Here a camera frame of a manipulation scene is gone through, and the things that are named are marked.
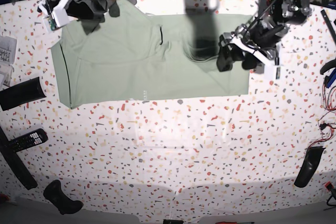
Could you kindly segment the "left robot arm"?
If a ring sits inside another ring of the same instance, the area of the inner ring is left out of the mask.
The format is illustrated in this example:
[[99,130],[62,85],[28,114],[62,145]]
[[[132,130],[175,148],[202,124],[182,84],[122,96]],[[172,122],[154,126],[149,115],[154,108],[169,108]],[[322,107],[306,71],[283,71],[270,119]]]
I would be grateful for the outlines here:
[[277,44],[290,26],[303,24],[310,15],[310,0],[266,0],[266,8],[250,24],[241,24],[235,31],[220,36],[217,69],[230,71],[240,61],[245,70],[263,66],[264,74],[278,79]]

